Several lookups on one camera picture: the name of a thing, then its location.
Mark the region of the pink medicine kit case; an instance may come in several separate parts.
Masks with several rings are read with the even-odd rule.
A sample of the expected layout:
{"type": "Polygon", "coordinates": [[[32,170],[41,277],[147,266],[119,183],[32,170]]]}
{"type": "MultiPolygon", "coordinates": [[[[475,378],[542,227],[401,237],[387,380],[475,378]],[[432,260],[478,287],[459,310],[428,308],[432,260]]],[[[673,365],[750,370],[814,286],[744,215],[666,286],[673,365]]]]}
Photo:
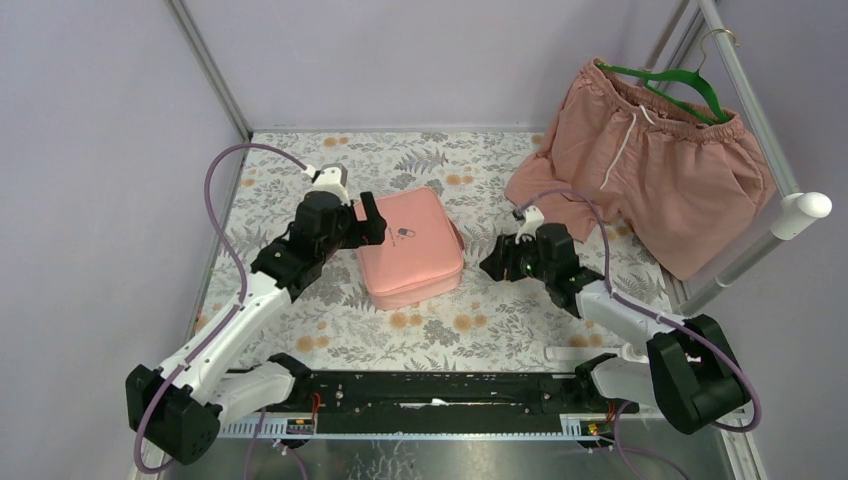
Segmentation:
{"type": "Polygon", "coordinates": [[[390,311],[457,288],[464,243],[439,195],[419,187],[377,198],[385,240],[357,250],[360,273],[374,307],[390,311]]]}

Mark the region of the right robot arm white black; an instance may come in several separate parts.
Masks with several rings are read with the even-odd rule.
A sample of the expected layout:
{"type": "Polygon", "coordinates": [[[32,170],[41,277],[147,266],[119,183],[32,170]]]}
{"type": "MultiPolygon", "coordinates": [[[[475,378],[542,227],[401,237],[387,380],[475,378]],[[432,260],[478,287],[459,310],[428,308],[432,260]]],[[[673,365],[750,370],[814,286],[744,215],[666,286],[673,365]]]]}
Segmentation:
{"type": "Polygon", "coordinates": [[[480,263],[494,281],[532,278],[554,305],[574,317],[604,325],[632,348],[628,355],[602,355],[583,364],[586,377],[573,386],[575,402],[597,412],[612,399],[652,406],[679,432],[720,427],[721,418],[750,404],[749,424],[762,417],[759,395],[738,365],[720,325],[707,315],[684,318],[651,310],[584,267],[562,224],[544,224],[532,235],[498,236],[480,263]]]}

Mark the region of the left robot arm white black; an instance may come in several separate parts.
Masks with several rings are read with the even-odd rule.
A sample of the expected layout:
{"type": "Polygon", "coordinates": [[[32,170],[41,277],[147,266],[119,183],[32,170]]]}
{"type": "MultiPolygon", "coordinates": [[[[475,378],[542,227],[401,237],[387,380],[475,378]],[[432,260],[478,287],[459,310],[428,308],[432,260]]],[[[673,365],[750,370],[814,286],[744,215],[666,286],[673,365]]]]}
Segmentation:
{"type": "Polygon", "coordinates": [[[282,355],[245,373],[227,372],[263,325],[320,278],[337,251],[380,245],[386,229],[370,192],[351,203],[332,192],[308,192],[286,233],[263,247],[250,266],[237,267],[240,288],[223,311],[159,366],[138,365],[127,376],[136,467],[156,471],[143,460],[144,443],[188,465],[209,450],[223,427],[270,405],[304,407],[311,387],[282,355]]]}

